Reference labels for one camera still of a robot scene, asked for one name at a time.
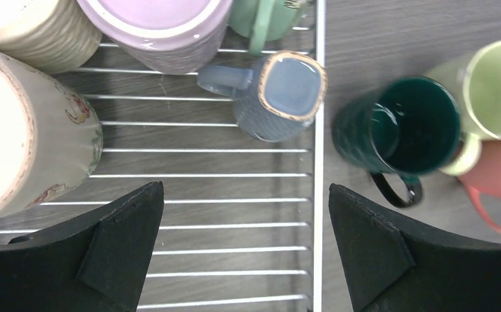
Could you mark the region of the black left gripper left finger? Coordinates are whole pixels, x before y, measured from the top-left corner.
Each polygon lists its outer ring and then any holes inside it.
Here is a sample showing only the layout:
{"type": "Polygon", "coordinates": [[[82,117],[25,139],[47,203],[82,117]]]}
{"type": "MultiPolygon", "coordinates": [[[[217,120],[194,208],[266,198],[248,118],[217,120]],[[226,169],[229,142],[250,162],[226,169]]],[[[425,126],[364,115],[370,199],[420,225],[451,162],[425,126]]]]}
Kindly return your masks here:
{"type": "Polygon", "coordinates": [[[163,210],[151,182],[0,244],[0,311],[135,311],[163,210]]]}

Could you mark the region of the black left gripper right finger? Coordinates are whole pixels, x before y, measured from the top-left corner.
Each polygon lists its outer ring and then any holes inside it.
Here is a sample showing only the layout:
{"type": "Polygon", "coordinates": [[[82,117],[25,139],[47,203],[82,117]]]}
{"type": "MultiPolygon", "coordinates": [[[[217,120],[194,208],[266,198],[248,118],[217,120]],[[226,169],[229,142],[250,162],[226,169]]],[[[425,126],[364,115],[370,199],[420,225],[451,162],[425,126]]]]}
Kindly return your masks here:
{"type": "Polygon", "coordinates": [[[354,311],[501,311],[501,244],[451,233],[342,185],[329,214],[354,311]]]}

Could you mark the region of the dark teal mug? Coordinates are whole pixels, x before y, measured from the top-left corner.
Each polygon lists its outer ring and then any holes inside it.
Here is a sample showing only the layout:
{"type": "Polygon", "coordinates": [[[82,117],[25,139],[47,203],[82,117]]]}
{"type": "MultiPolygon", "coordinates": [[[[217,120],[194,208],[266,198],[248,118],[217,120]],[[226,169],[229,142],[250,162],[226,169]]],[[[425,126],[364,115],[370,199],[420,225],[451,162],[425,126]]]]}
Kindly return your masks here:
{"type": "Polygon", "coordinates": [[[397,208],[422,201],[420,177],[452,159],[460,133],[457,101],[425,76],[401,77],[353,100],[331,125],[338,154],[366,170],[397,208]]]}

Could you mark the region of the cream mug front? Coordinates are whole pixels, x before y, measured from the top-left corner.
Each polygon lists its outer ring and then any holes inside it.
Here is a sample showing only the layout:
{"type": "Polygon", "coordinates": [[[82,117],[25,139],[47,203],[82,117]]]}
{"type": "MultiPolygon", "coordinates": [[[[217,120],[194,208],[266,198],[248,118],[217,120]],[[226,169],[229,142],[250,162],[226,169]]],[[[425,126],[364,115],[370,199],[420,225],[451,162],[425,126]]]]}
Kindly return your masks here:
{"type": "Polygon", "coordinates": [[[0,218],[78,187],[102,151],[101,123],[84,97],[0,52],[0,218]]]}

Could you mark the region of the small blue grey cup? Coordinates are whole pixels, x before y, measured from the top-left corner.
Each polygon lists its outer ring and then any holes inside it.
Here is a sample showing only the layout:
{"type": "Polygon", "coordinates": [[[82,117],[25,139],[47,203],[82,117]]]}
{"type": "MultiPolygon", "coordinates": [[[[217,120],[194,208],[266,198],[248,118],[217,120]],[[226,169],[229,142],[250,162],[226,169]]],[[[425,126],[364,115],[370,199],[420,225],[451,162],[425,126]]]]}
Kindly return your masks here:
{"type": "Polygon", "coordinates": [[[257,140],[282,142],[314,122],[328,75],[315,59],[282,50],[257,59],[250,68],[204,66],[197,84],[233,100],[233,114],[243,132],[257,140]]]}

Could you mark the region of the light green mug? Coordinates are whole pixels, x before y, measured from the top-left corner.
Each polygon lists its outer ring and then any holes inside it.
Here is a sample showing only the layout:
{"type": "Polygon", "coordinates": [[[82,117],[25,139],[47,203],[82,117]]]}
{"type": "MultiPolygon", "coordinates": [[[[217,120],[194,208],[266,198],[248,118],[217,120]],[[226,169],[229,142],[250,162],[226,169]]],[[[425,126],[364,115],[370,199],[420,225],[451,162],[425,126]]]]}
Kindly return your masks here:
{"type": "Polygon", "coordinates": [[[463,175],[478,162],[484,140],[501,140],[501,40],[424,75],[442,84],[457,101],[463,146],[440,171],[463,175]]]}

